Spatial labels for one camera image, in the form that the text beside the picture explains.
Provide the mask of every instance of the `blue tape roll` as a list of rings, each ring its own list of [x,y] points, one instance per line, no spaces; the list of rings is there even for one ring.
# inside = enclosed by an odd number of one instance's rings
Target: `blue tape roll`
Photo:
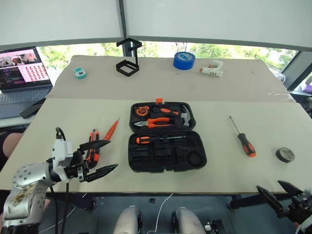
[[[180,70],[189,70],[194,66],[195,55],[189,52],[178,52],[175,54],[174,67]]]

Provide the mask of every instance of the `window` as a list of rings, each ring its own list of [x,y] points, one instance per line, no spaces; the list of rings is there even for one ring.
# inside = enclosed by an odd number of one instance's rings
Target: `window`
[[[139,57],[163,58],[173,58],[179,51],[191,52],[196,58],[261,59],[276,76],[298,52],[255,46],[156,41],[143,41],[142,47],[137,50]]]
[[[123,56],[122,47],[116,43],[42,46],[37,50],[53,84],[74,55]]]

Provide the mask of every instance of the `white cable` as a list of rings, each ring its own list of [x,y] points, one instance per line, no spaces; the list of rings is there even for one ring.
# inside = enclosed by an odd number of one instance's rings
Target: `white cable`
[[[160,206],[160,209],[159,209],[159,212],[158,212],[158,215],[157,215],[157,220],[156,220],[155,233],[157,232],[158,219],[159,219],[159,215],[160,215],[161,208],[162,208],[163,204],[164,204],[169,198],[172,197],[172,195],[173,195],[173,194],[171,194],[169,197],[167,197],[167,198],[163,201],[163,203],[161,204],[161,206]]]
[[[70,215],[72,214],[72,212],[74,212],[75,209],[76,209],[76,206],[70,211],[70,213],[68,213],[68,215],[66,216],[66,218],[68,218],[68,216],[70,216]],[[49,227],[49,228],[46,228],[46,229],[40,231],[39,234],[42,233],[42,232],[45,232],[45,231],[47,231],[47,230],[49,230],[49,229],[51,229],[51,228],[54,228],[54,227],[55,227],[55,224],[54,224],[53,226]]]

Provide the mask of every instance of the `metal bracket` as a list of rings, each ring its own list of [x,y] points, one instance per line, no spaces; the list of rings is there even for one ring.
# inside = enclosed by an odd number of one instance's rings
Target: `metal bracket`
[[[127,42],[133,43],[132,47],[128,47],[128,51],[129,52],[133,51],[134,56],[136,57],[136,63],[130,62],[130,61],[125,59],[124,61],[121,61],[120,63],[116,64],[116,70],[118,72],[124,74],[125,76],[129,77],[139,70],[139,65],[138,65],[138,61],[137,61],[137,49],[142,46],[142,43],[137,41],[137,40],[134,40],[132,38],[127,38],[125,40],[117,42],[116,46],[120,46],[120,45],[125,44]],[[122,67],[124,67],[124,66],[130,68],[132,71],[126,72],[125,70],[122,70]]]

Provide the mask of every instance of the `black box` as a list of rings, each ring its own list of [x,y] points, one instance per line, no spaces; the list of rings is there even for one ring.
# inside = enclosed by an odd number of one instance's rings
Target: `black box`
[[[137,113],[137,108],[148,110],[146,116]],[[160,111],[160,108],[170,109],[170,113]],[[189,126],[185,126],[181,113],[188,110]],[[154,118],[169,118],[170,126],[148,128],[136,126],[135,123]],[[156,125],[168,124],[167,121],[157,122]],[[200,169],[207,163],[205,149],[198,133],[192,131],[195,127],[191,107],[185,102],[145,102],[135,103],[131,107],[130,128],[134,132],[129,138],[128,160],[135,172],[161,173],[167,171],[187,171]],[[163,137],[164,139],[149,144],[137,144],[138,137]],[[167,139],[167,137],[186,137]]]

